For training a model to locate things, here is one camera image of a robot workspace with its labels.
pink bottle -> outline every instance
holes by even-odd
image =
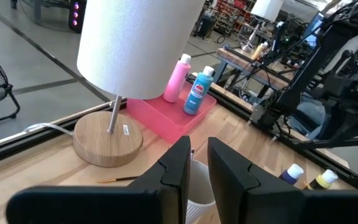
[[[179,98],[179,94],[185,83],[186,76],[190,72],[191,56],[187,54],[183,54],[181,59],[178,61],[171,79],[169,79],[167,88],[164,91],[162,98],[169,103],[176,103]]]

pink acrylic tray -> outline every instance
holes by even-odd
[[[200,123],[216,104],[215,98],[206,95],[196,115],[188,115],[183,105],[192,84],[185,82],[176,103],[166,102],[162,96],[152,100],[127,100],[128,113],[144,126],[169,143],[175,143]]]

gray concrete floor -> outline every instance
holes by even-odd
[[[42,25],[55,29],[51,30],[31,21],[32,14],[28,6],[21,8],[18,5],[18,10],[12,10],[9,0],[0,0],[0,16],[61,61],[76,76],[53,63],[0,20],[0,64],[7,73],[9,82],[14,85],[17,100],[22,106],[16,119],[0,122],[0,139],[21,132],[31,124],[50,122],[103,103],[101,97],[78,80],[81,74],[76,68],[76,56],[80,34],[67,32],[67,13],[65,9],[42,9]],[[218,35],[212,34],[211,37],[216,40]],[[225,44],[238,45],[231,39],[227,39]],[[199,72],[206,65],[219,63],[214,52],[220,46],[222,44],[190,36],[183,53],[193,56],[192,72]],[[105,96],[104,99],[112,98],[110,93],[99,91],[100,93]],[[6,98],[0,102],[0,116],[13,111],[11,99]],[[330,150],[347,160],[351,169],[358,173],[358,147]]]

white bottle cap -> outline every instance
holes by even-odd
[[[331,170],[326,170],[322,175],[321,178],[329,183],[332,184],[333,182],[335,182],[335,180],[338,179],[338,176]]]
[[[215,69],[213,67],[205,66],[203,74],[206,75],[206,76],[212,76],[214,71],[215,71]]]
[[[302,167],[298,166],[297,164],[292,164],[290,168],[287,170],[288,175],[290,175],[294,179],[298,179],[300,175],[303,174]]]
[[[190,55],[188,55],[188,54],[183,54],[183,55],[181,55],[181,58],[180,58],[180,62],[181,62],[181,63],[189,64],[189,63],[190,63],[190,60],[191,60],[191,56],[190,56]]]

white cup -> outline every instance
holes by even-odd
[[[215,206],[215,198],[209,180],[208,166],[200,161],[192,161],[186,224],[193,224],[213,206]]]

